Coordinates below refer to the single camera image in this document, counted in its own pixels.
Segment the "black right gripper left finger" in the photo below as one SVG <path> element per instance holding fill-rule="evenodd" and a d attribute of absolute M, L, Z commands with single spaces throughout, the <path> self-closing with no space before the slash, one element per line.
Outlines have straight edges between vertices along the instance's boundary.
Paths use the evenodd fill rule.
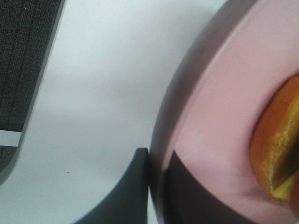
<path fill-rule="evenodd" d="M 138 148 L 112 191 L 78 224 L 146 224 L 149 191 L 149 152 Z"/>

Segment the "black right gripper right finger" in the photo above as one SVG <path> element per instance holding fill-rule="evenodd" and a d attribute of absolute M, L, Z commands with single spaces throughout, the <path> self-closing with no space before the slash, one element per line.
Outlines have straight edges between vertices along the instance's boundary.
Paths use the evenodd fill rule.
<path fill-rule="evenodd" d="M 163 219 L 166 224 L 254 224 L 205 189 L 176 152 L 166 170 Z"/>

